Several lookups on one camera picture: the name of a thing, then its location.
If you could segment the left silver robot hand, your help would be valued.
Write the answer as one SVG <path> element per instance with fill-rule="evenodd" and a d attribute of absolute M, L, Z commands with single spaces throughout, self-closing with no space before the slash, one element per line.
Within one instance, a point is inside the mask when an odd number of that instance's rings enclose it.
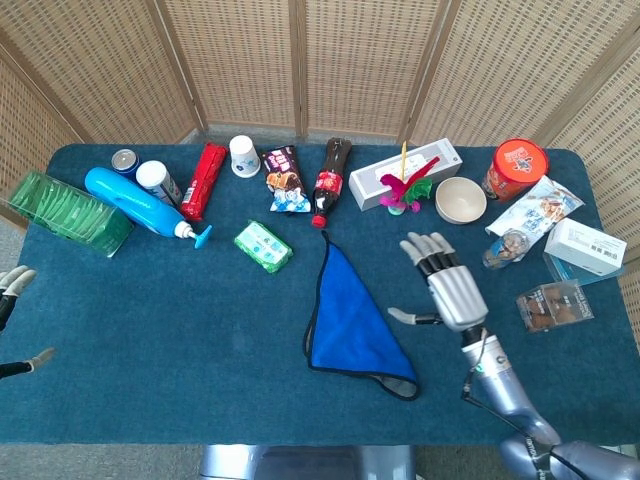
<path fill-rule="evenodd" d="M 5 330 L 17 299 L 36 275 L 37 272 L 26 265 L 1 273 L 1 331 Z M 55 348 L 49 347 L 28 360 L 4 363 L 1 365 L 1 378 L 33 373 L 48 363 L 55 352 Z"/>

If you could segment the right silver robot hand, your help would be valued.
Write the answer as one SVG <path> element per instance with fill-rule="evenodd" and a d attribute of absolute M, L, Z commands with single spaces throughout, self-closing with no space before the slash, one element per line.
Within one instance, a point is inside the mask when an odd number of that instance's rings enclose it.
<path fill-rule="evenodd" d="M 488 307 L 470 270 L 459 262 L 453 246 L 438 232 L 409 232 L 399 243 L 420 271 L 436 305 L 436 313 L 412 314 L 390 307 L 387 313 L 407 325 L 441 325 L 463 332 L 481 325 Z"/>

